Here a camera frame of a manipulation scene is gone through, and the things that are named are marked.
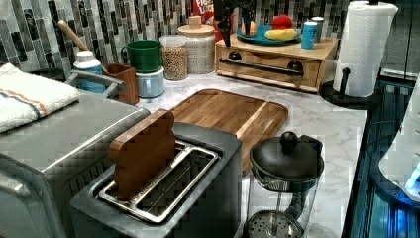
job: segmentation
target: cabinet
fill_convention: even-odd
[[[313,50],[296,42],[279,47],[256,46],[231,36],[227,48],[216,43],[215,71],[218,74],[273,86],[317,92],[328,73],[333,72],[337,39],[322,39]]]

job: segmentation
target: backsplash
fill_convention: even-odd
[[[288,14],[300,29],[312,16],[325,18],[323,35],[341,37],[349,0],[258,0],[256,23],[269,24]],[[2,0],[0,63],[23,71],[63,68],[66,76],[78,47],[57,26],[63,19],[103,64],[123,62],[128,42],[176,34],[187,24],[191,1],[185,0]],[[236,11],[236,23],[241,12]]]

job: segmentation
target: green mug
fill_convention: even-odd
[[[161,44],[154,40],[139,40],[121,48],[121,57],[137,72],[155,72],[161,68]]]

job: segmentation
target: wooden spoon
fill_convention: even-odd
[[[58,26],[68,35],[71,40],[83,51],[89,51],[89,48],[80,40],[79,37],[71,30],[71,28],[64,22],[64,20],[58,21]],[[102,71],[109,73],[108,70],[101,64]]]

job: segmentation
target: french press lid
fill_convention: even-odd
[[[257,179],[283,181],[288,183],[287,187],[312,182],[324,171],[321,151],[320,141],[305,135],[298,138],[293,132],[284,132],[280,137],[260,141],[253,146],[253,172],[259,174]]]

